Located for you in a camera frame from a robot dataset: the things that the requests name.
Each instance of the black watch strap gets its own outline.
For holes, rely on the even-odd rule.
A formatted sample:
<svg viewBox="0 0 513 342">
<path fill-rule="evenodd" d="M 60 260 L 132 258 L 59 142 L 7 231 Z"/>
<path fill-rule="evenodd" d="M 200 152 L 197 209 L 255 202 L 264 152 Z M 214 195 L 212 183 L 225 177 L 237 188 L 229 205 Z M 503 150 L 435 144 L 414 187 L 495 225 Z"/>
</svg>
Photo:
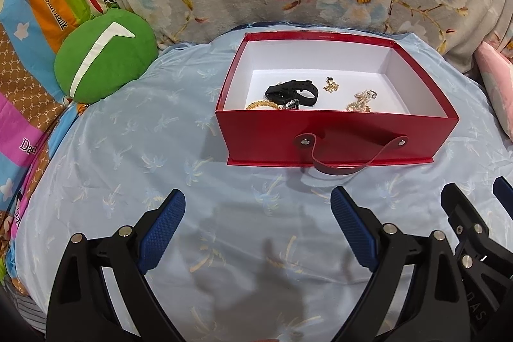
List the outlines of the black watch strap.
<svg viewBox="0 0 513 342">
<path fill-rule="evenodd" d="M 314 97 L 309 98 L 299 93 L 304 90 L 313 94 Z M 312 84 L 311 80 L 291 80 L 270 86 L 265 92 L 265 97 L 278 105 L 285 105 L 292 99 L 297 99 L 302 106 L 314 106 L 317 103 L 317 97 L 319 97 L 319 90 Z"/>
</svg>

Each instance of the green pillow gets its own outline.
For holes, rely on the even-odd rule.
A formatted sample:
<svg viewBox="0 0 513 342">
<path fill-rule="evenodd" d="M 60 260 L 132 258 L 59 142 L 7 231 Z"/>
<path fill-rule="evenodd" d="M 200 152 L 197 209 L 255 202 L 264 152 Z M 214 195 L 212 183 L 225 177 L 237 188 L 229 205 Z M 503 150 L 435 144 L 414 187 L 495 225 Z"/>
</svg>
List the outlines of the green pillow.
<svg viewBox="0 0 513 342">
<path fill-rule="evenodd" d="M 93 104 L 138 79 L 156 57 L 148 23 L 112 8 L 68 35 L 55 57 L 55 77 L 76 102 Z"/>
</svg>

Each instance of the red box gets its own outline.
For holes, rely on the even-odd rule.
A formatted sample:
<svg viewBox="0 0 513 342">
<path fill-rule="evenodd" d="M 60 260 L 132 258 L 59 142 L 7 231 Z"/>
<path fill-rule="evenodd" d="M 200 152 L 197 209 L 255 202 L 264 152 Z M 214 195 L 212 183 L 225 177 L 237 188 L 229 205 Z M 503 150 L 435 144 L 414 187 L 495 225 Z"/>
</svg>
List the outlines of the red box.
<svg viewBox="0 0 513 342">
<path fill-rule="evenodd" d="M 333 77 L 340 87 L 323 89 Z M 314 107 L 247 111 L 268 86 L 312 80 Z M 370 113 L 349 112 L 354 94 L 372 89 Z M 215 109 L 230 165 L 315 166 L 350 174 L 368 165 L 433 162 L 458 122 L 449 100 L 395 41 L 320 31 L 245 35 Z"/>
</svg>

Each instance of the blue gripper pad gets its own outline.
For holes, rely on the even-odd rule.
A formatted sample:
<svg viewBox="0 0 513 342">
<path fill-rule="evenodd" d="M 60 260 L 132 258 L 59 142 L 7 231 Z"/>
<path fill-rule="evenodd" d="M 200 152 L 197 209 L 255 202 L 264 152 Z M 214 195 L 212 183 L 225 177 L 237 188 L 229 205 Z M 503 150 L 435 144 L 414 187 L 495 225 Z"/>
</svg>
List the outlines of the blue gripper pad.
<svg viewBox="0 0 513 342">
<path fill-rule="evenodd" d="M 185 196 L 177 190 L 140 242 L 137 266 L 141 274 L 145 275 L 148 270 L 152 270 L 158 265 L 184 214 Z"/>
<path fill-rule="evenodd" d="M 376 242 L 360 216 L 358 206 L 339 189 L 332 191 L 332 212 L 361 266 L 374 272 L 378 267 Z"/>
<path fill-rule="evenodd" d="M 504 177 L 499 177 L 493 182 L 493 194 L 513 219 L 513 187 Z"/>
</svg>

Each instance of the box handle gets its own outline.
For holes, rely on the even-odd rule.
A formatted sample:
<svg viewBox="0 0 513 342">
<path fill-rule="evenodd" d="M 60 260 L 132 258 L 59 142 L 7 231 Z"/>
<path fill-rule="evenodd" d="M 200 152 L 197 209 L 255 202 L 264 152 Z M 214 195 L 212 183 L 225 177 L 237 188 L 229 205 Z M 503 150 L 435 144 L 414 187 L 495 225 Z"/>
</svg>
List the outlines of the box handle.
<svg viewBox="0 0 513 342">
<path fill-rule="evenodd" d="M 316 151 L 322 144 L 322 139 L 319 138 L 316 134 L 306 133 L 298 135 L 296 138 L 294 138 L 294 143 L 300 148 L 312 148 L 312 162 L 314 163 L 314 167 L 321 173 L 330 174 L 332 176 L 345 176 L 348 174 L 357 173 L 358 171 L 364 169 L 366 166 L 370 165 L 374 160 L 376 160 L 384 151 L 404 147 L 408 143 L 408 137 L 405 135 L 399 135 L 398 137 L 389 141 L 376 153 L 376 155 L 373 156 L 373 158 L 364 164 L 357 166 L 339 167 L 325 164 L 315 156 Z"/>
</svg>

